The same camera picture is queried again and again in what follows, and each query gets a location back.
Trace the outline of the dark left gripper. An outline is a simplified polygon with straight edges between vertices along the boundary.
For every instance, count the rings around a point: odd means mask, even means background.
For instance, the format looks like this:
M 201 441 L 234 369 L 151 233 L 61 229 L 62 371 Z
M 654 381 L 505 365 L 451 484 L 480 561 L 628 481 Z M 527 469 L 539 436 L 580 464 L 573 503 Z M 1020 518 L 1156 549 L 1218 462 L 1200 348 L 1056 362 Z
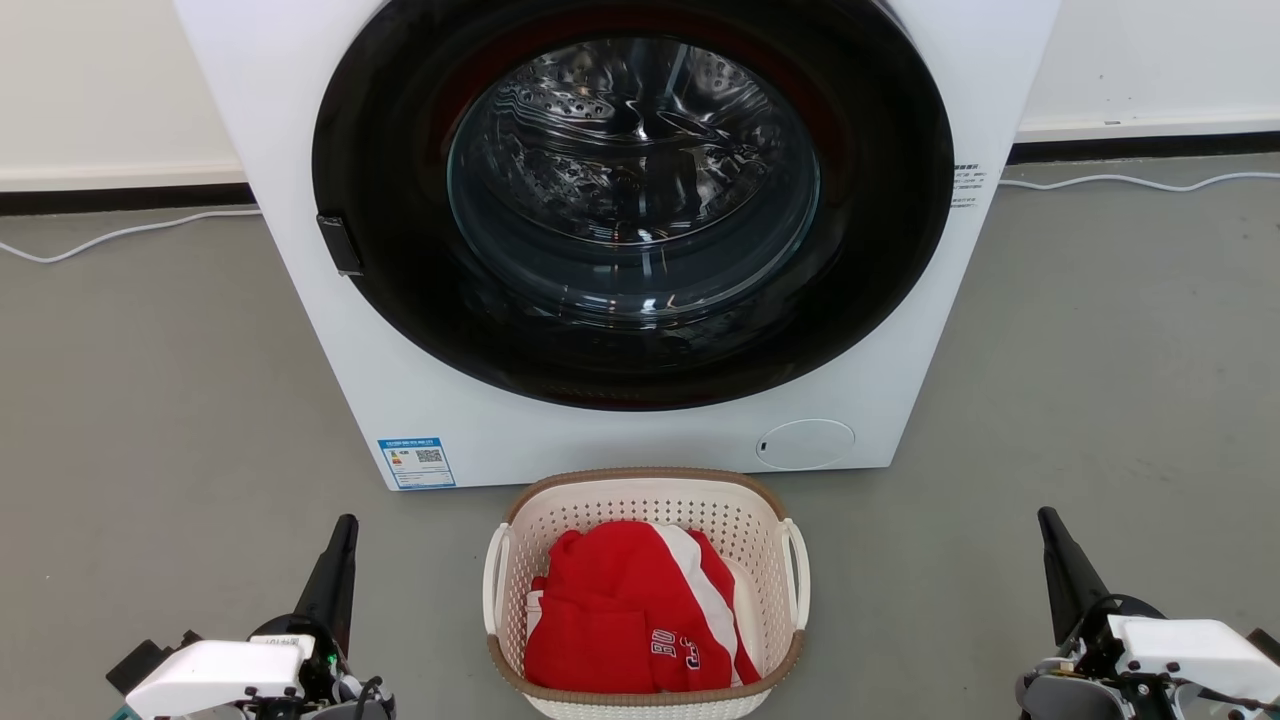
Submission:
M 349 700 L 344 651 L 349 650 L 357 541 L 358 520 L 340 515 L 294 606 L 296 614 L 274 618 L 255 630 L 256 641 L 289 637 L 311 642 L 298 670 L 300 694 L 306 701 Z

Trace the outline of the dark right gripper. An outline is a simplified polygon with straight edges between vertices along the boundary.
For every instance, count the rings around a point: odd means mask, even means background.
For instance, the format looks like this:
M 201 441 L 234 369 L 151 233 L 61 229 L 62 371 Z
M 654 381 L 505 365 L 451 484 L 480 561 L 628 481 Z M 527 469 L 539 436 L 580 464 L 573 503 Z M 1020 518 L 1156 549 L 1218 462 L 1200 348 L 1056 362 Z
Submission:
M 1105 597 L 1108 594 L 1105 583 L 1056 509 L 1039 509 L 1038 524 L 1055 644 L 1078 656 L 1075 674 L 1125 676 L 1135 673 L 1140 665 L 1123 661 L 1125 646 L 1110 629 L 1110 620 L 1164 620 L 1166 616 L 1135 597 Z

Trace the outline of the cream perforated laundry basket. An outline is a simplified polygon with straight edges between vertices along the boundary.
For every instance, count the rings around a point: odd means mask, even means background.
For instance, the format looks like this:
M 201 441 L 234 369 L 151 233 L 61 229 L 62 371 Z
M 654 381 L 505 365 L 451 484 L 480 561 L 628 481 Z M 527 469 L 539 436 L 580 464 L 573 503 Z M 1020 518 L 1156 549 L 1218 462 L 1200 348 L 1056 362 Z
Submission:
M 567 532 L 608 521 L 698 530 L 730 565 L 735 607 L 760 680 L 727 691 L 589 694 L 524 675 L 530 585 Z M 550 720 L 741 720 L 794 670 L 812 603 L 806 542 L 781 501 L 732 471 L 625 468 L 549 477 L 526 489 L 492 536 L 483 570 L 488 648 L 499 674 Z

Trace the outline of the blue energy label sticker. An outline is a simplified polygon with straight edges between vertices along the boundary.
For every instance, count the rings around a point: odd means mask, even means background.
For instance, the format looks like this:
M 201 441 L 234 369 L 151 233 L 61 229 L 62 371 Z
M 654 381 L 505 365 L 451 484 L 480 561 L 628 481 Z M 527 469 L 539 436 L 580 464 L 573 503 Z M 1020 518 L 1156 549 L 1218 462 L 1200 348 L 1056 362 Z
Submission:
M 456 487 L 454 475 L 439 438 L 379 439 L 378 455 L 392 491 Z

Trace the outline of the red and white garment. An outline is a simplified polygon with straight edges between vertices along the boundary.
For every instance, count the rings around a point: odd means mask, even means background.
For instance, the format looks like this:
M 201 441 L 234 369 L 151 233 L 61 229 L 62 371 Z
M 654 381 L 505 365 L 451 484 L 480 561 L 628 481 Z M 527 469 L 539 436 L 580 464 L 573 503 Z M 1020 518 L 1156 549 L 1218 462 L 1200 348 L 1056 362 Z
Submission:
M 589 694 L 727 691 L 760 680 L 739 583 L 705 534 L 653 521 L 570 530 L 526 598 L 524 675 Z

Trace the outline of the round white filter cover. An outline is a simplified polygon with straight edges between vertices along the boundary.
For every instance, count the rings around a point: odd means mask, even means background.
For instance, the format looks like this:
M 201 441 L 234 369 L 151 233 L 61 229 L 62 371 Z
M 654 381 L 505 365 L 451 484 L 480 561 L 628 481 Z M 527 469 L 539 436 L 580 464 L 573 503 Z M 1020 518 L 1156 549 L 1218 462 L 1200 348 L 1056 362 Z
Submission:
M 768 430 L 756 442 L 756 457 L 777 471 L 833 466 L 854 450 L 856 434 L 841 421 L 801 419 Z

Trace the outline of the round black washer door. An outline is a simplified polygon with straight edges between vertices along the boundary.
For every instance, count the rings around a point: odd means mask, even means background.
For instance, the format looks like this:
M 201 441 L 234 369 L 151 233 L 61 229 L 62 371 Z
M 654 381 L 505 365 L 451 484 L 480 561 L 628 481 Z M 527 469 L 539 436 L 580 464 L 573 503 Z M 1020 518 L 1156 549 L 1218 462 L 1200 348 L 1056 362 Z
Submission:
M 436 360 L 669 411 L 881 325 L 940 246 L 959 132 L 877 0 L 387 0 L 323 95 L 314 190 Z

